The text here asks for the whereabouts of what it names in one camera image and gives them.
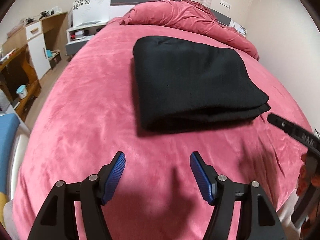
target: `metal screw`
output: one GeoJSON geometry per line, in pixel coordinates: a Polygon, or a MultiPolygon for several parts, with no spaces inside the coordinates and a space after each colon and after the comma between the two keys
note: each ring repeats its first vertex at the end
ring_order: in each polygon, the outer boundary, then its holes
{"type": "Polygon", "coordinates": [[[64,184],[64,181],[63,180],[59,180],[59,181],[57,181],[56,186],[57,187],[61,187],[63,184],[64,184]]]}
{"type": "Polygon", "coordinates": [[[227,180],[227,176],[225,176],[225,175],[219,175],[219,176],[218,176],[218,179],[221,180],[221,181],[226,181],[226,180],[227,180]]]}
{"type": "Polygon", "coordinates": [[[254,187],[259,187],[260,186],[259,182],[255,181],[255,180],[253,182],[251,182],[251,185],[254,186],[254,187]]]}
{"type": "Polygon", "coordinates": [[[98,176],[96,174],[92,174],[92,175],[89,176],[89,180],[90,181],[95,181],[97,179],[98,179],[98,176]]]}

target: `folded black cloth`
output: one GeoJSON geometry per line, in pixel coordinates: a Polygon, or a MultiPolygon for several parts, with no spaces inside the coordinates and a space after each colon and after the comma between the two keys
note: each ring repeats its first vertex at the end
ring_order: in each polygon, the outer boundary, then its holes
{"type": "Polygon", "coordinates": [[[250,80],[234,49],[147,36],[137,40],[133,56],[146,130],[193,130],[270,110],[269,97],[250,80]]]}

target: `yellow fabric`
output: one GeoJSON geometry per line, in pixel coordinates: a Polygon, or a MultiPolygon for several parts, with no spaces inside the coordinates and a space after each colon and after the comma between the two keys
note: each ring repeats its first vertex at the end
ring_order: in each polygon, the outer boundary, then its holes
{"type": "Polygon", "coordinates": [[[0,192],[0,222],[4,226],[4,220],[3,220],[3,207],[8,202],[8,198],[5,194],[0,192]]]}

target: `cabinet handle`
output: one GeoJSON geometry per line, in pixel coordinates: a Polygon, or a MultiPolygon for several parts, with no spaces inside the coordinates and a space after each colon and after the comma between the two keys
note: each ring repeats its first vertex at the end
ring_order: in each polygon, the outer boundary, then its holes
{"type": "Polygon", "coordinates": [[[43,48],[43,53],[44,53],[45,58],[48,58],[47,53],[45,52],[45,48],[43,48]]]}
{"type": "Polygon", "coordinates": [[[39,28],[35,28],[35,29],[31,30],[30,32],[31,32],[31,34],[35,34],[38,31],[39,31],[39,28]]]}

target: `blue cushion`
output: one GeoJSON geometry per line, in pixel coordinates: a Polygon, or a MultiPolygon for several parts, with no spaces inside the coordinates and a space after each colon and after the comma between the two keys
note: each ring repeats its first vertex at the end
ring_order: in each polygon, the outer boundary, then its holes
{"type": "Polygon", "coordinates": [[[20,121],[15,114],[0,116],[0,192],[6,194],[7,172],[11,148],[20,121]]]}

